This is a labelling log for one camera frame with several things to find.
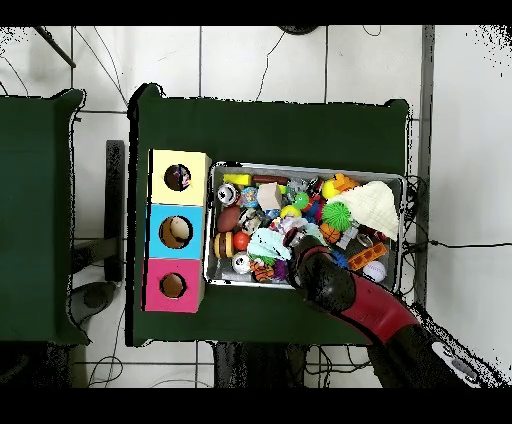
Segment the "blue box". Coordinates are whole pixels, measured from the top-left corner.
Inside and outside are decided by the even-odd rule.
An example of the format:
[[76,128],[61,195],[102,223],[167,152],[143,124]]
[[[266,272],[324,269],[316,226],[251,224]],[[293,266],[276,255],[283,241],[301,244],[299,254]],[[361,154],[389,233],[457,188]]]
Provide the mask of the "blue box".
[[[181,249],[172,249],[159,237],[160,224],[171,216],[186,218],[192,225],[192,238]],[[199,206],[176,206],[151,204],[149,217],[149,257],[162,259],[201,259],[204,209]]]

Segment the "silver tray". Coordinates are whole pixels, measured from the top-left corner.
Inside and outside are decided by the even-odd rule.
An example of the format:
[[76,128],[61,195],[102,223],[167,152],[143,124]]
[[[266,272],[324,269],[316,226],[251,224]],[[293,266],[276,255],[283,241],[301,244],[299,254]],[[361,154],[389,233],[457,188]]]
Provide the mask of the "silver tray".
[[379,284],[391,291],[398,290],[401,275],[401,258],[404,210],[406,207],[406,185],[407,181],[401,175],[381,174],[374,172],[358,172],[345,170],[299,168],[290,166],[260,165],[252,163],[233,164],[228,162],[216,162],[210,168],[208,181],[208,199],[206,237],[204,243],[204,278],[210,284],[262,287],[267,289],[293,289],[286,281],[271,280],[265,283],[258,283],[251,274],[237,274],[231,267],[231,259],[217,259],[213,251],[213,240],[215,238],[215,227],[217,215],[222,210],[222,204],[217,198],[217,189],[223,183],[224,174],[250,174],[250,175],[276,175],[290,179],[301,178],[305,180],[316,176],[324,179],[333,178],[334,174],[342,173],[348,177],[365,184],[370,181],[382,181],[386,183],[395,197],[395,208],[399,219],[399,232],[397,242],[388,239],[385,246],[388,252],[378,260],[382,262],[387,270],[386,278]]

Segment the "pink box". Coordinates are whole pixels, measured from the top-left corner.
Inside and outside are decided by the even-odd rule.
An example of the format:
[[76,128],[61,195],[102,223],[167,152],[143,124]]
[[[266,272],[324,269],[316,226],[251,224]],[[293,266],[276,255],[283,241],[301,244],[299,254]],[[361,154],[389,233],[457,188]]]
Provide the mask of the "pink box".
[[[204,280],[201,271],[202,263],[198,259],[148,259],[145,287],[146,304],[141,305],[142,310],[197,312],[204,294]],[[160,282],[167,274],[171,273],[179,274],[185,280],[186,289],[178,298],[167,297],[160,290]]]

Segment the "box hole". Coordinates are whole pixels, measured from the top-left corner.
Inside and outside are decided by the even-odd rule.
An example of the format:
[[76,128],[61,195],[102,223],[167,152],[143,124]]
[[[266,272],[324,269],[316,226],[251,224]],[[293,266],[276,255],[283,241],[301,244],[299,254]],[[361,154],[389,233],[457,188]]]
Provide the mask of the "box hole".
[[178,297],[183,296],[186,289],[187,285],[185,283],[185,279],[180,274],[174,272],[167,274],[160,281],[160,291],[164,296],[172,299],[177,299]]
[[183,191],[190,185],[190,171],[181,163],[171,165],[164,175],[165,185],[173,191]]
[[183,249],[192,240],[192,224],[184,216],[170,216],[160,224],[158,236],[164,246]]

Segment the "dark green tabletop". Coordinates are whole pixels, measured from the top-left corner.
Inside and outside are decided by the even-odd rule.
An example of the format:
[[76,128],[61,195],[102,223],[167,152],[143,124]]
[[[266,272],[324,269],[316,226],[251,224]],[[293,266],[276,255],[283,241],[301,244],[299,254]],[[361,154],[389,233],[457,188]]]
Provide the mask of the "dark green tabletop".
[[353,327],[306,306],[293,290],[207,285],[196,314],[142,312],[148,149],[237,161],[404,174],[408,105],[245,103],[162,98],[144,84],[129,107],[127,337],[365,344]]
[[0,340],[87,343],[67,314],[70,122],[83,99],[0,96]]

